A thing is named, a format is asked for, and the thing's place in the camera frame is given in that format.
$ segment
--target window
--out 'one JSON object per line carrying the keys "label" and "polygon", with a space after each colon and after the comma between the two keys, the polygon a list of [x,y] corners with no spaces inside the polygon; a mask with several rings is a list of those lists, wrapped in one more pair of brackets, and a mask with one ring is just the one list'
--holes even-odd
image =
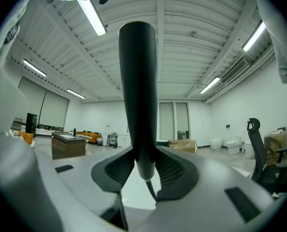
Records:
{"label": "window", "polygon": [[188,113],[186,103],[176,103],[178,139],[189,138]]}
{"label": "window", "polygon": [[173,104],[159,104],[159,128],[161,140],[174,139]]}

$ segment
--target small chair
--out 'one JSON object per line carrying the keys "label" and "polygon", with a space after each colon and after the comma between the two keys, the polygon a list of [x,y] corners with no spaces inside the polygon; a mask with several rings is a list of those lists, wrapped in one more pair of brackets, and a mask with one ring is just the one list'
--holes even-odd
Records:
{"label": "small chair", "polygon": [[259,183],[270,194],[287,192],[287,162],[281,163],[287,148],[278,149],[279,158],[276,165],[266,166],[267,149],[259,133],[260,122],[256,118],[250,118],[247,125],[247,131],[255,153],[255,168],[252,180]]}
{"label": "small chair", "polygon": [[108,141],[109,141],[109,146],[112,143],[114,145],[114,149],[118,148],[118,134],[116,132],[112,133],[111,135],[108,135],[106,147],[108,146]]}

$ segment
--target orange sofa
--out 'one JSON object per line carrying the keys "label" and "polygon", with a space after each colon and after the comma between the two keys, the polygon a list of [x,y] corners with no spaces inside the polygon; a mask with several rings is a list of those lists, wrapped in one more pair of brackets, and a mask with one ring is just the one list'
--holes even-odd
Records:
{"label": "orange sofa", "polygon": [[77,132],[76,132],[76,135],[78,135],[78,134],[91,137],[92,139],[89,139],[89,142],[90,142],[90,143],[94,143],[94,144],[96,144],[97,138],[101,137],[101,135],[97,135],[97,134],[95,134],[94,132],[77,131]]}

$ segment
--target table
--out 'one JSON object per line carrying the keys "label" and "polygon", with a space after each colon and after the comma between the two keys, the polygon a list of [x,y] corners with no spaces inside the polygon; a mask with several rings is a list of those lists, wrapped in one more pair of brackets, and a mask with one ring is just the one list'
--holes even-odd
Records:
{"label": "table", "polygon": [[62,159],[86,155],[86,139],[52,133],[52,159]]}
{"label": "table", "polygon": [[56,133],[56,134],[70,134],[69,131],[61,131],[61,130],[55,130],[54,133]]}

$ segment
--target white toilet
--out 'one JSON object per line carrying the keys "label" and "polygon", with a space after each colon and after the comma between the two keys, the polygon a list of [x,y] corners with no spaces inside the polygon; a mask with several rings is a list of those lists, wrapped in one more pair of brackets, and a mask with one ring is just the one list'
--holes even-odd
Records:
{"label": "white toilet", "polygon": [[254,149],[250,140],[244,142],[245,158],[253,159],[254,158]]}
{"label": "white toilet", "polygon": [[226,147],[229,149],[228,154],[233,155],[240,152],[241,136],[234,136],[230,138],[230,141],[226,142]]}
{"label": "white toilet", "polygon": [[213,140],[210,140],[210,148],[212,150],[218,150],[222,148],[223,145],[223,138],[222,137],[216,137]]}

